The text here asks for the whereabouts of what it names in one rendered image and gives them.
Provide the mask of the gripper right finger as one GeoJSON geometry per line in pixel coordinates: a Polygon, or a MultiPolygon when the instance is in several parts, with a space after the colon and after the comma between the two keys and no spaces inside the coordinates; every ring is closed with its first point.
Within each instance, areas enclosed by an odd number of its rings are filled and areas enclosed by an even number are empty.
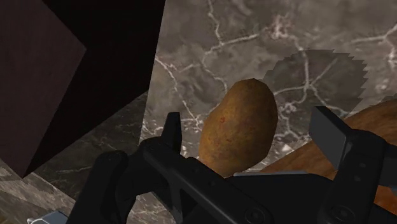
{"type": "Polygon", "coordinates": [[[312,109],[309,135],[337,169],[317,223],[397,224],[397,215],[374,203],[380,185],[397,190],[397,146],[350,128],[325,106],[312,109]]]}

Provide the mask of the brown potato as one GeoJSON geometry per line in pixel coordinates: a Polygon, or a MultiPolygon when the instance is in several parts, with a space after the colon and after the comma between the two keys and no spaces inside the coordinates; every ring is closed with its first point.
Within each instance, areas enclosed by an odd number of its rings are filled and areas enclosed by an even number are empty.
{"type": "Polygon", "coordinates": [[[199,160],[223,177],[261,162],[278,123],[275,97],[254,78],[236,82],[204,121],[199,160]]]}

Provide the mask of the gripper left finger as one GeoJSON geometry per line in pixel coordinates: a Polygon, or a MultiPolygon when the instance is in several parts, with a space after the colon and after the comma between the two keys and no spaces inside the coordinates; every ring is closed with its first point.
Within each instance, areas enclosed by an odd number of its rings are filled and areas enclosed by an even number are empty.
{"type": "Polygon", "coordinates": [[[181,149],[181,119],[167,115],[161,136],[128,155],[97,157],[66,224],[127,224],[138,195],[153,192],[176,224],[274,224],[259,202],[181,149]]]}

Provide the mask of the brown wooden board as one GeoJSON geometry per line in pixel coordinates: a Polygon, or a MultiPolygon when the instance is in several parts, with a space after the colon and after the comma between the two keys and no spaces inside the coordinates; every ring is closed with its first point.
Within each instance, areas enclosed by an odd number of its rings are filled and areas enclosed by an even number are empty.
{"type": "MultiPolygon", "coordinates": [[[[390,99],[370,106],[345,119],[354,129],[368,130],[397,146],[397,99],[390,99]]],[[[268,165],[261,172],[307,171],[333,179],[336,170],[312,141],[268,165]]],[[[397,215],[397,196],[391,189],[379,186],[375,203],[397,215]]]]}

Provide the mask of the dark robot stand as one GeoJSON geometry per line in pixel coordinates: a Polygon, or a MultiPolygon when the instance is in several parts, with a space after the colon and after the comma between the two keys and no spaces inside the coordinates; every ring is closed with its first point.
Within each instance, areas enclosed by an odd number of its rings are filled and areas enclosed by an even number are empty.
{"type": "Polygon", "coordinates": [[[165,0],[0,0],[0,159],[25,177],[143,94],[165,0]]]}

